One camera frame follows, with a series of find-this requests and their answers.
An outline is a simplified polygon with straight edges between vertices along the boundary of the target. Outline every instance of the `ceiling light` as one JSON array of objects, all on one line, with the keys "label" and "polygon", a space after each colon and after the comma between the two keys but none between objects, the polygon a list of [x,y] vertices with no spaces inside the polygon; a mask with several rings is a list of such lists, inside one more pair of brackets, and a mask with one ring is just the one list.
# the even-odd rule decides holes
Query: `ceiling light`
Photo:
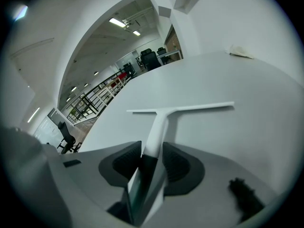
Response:
[{"label": "ceiling light", "polygon": [[[56,110],[55,110],[55,111],[56,111]],[[55,111],[52,113],[52,115],[54,115]],[[52,115],[51,115],[51,117],[52,117]]]},{"label": "ceiling light", "polygon": [[113,23],[113,24],[116,24],[116,25],[120,26],[120,27],[125,27],[125,24],[124,24],[124,23],[122,23],[122,22],[120,22],[120,21],[118,21],[118,20],[116,20],[116,19],[114,19],[114,18],[111,18],[109,21],[110,21],[111,23]]},{"label": "ceiling light", "polygon": [[28,10],[28,7],[26,5],[20,6],[20,8],[17,10],[17,12],[14,16],[15,21],[20,18],[23,18],[25,16],[27,10]]},{"label": "ceiling light", "polygon": [[140,36],[141,34],[138,31],[133,32],[135,35]]},{"label": "ceiling light", "polygon": [[30,122],[30,120],[32,120],[33,116],[37,113],[37,111],[39,111],[40,107],[38,107],[38,109],[33,113],[33,115],[29,118],[28,123]]}]

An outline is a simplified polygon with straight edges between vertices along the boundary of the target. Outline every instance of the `black office chair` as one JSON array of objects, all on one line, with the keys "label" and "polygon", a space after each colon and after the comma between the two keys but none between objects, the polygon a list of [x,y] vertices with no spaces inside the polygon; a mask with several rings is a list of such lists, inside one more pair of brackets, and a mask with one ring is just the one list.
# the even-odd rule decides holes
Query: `black office chair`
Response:
[{"label": "black office chair", "polygon": [[[162,47],[158,48],[158,50],[157,50],[157,54],[158,55],[162,55],[162,54],[165,54],[165,53],[166,53],[166,49],[165,48],[162,48]],[[162,57],[161,58],[162,63],[164,65],[168,63],[169,59],[170,59],[169,57]]]},{"label": "black office chair", "polygon": [[70,135],[70,133],[68,132],[67,125],[66,125],[65,122],[63,122],[63,123],[60,122],[58,124],[58,129],[62,133],[62,136],[63,136],[63,140],[62,141],[66,141],[67,144],[65,146],[62,146],[61,145],[62,141],[61,141],[61,143],[58,145],[57,149],[59,147],[61,147],[63,149],[61,151],[62,154],[65,154],[68,151],[72,152],[72,150],[74,151],[74,153],[76,153],[80,149],[80,147],[81,147],[79,145],[82,145],[82,143],[79,142],[77,145],[74,145],[75,142],[76,142],[76,139],[72,135]]},{"label": "black office chair", "polygon": [[161,64],[159,63],[156,53],[154,51],[148,53],[144,56],[146,62],[147,62],[147,69],[148,71],[151,71],[153,69],[156,69],[157,67],[160,67]]},{"label": "black office chair", "polygon": [[124,67],[123,69],[127,73],[128,77],[132,78],[134,76],[134,73],[135,73],[135,70],[134,70],[133,66],[131,64],[127,63],[123,67]]}]

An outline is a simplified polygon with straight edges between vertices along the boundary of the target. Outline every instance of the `black railing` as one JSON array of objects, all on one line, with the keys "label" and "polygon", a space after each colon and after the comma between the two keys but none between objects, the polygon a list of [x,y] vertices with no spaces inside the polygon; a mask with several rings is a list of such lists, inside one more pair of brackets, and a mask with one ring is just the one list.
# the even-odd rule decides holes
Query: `black railing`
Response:
[{"label": "black railing", "polygon": [[[96,87],[91,89],[85,95],[81,95],[76,100],[74,100],[67,109],[71,109],[67,118],[73,124],[77,124],[83,121],[83,119],[91,119],[91,115],[94,114],[98,116],[101,112],[108,106],[111,102],[113,97],[121,90],[124,86],[122,81],[128,79],[128,75],[118,80],[118,76],[124,73],[124,70],[120,70],[119,72],[113,74],[112,76],[108,77],[106,80],[98,84]],[[114,85],[113,87],[107,87],[108,84],[116,80],[116,82],[111,83]]]}]

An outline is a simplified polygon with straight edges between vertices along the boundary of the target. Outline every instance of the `ceiling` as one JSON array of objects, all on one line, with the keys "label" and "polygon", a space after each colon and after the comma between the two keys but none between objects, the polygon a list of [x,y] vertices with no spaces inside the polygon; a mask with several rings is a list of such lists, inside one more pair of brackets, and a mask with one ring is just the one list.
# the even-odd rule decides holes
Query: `ceiling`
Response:
[{"label": "ceiling", "polygon": [[137,30],[140,33],[144,33],[155,28],[153,11],[137,18],[128,28],[121,28],[112,24],[109,22],[109,19],[113,17],[122,22],[124,19],[149,7],[152,7],[150,0],[135,0],[106,19],[105,22],[92,33],[79,50],[74,63],[65,78],[59,101],[59,109],[67,104],[66,100],[72,94],[71,87],[77,86],[77,92],[82,91],[84,89],[84,84],[89,84],[94,79],[93,72],[100,72],[104,69],[98,68],[98,65],[94,66],[94,62],[98,59],[100,60],[102,56],[106,55],[122,41],[134,37],[133,31]]}]

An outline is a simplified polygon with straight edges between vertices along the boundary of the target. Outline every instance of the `white desk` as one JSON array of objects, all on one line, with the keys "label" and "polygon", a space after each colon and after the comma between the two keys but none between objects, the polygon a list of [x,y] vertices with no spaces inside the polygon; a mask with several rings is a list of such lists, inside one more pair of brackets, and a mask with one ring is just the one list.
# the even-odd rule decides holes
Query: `white desk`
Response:
[{"label": "white desk", "polygon": [[304,90],[274,66],[224,52],[185,58],[132,79],[101,114],[80,151],[138,140],[144,146],[155,114],[126,110],[226,101],[235,101],[235,110],[170,115],[164,139],[230,158],[282,190],[301,156],[303,138],[295,133],[304,128]]},{"label": "white desk", "polygon": [[160,63],[162,66],[163,66],[163,63],[162,63],[161,58],[162,58],[162,57],[166,57],[166,56],[173,55],[173,54],[175,54],[175,53],[178,53],[178,54],[179,54],[179,56],[180,56],[180,60],[181,60],[181,51],[180,51],[180,50],[169,51],[169,52],[167,52],[167,53],[164,53],[164,54],[158,55],[158,56],[157,56],[157,59],[158,59],[159,63]]}]

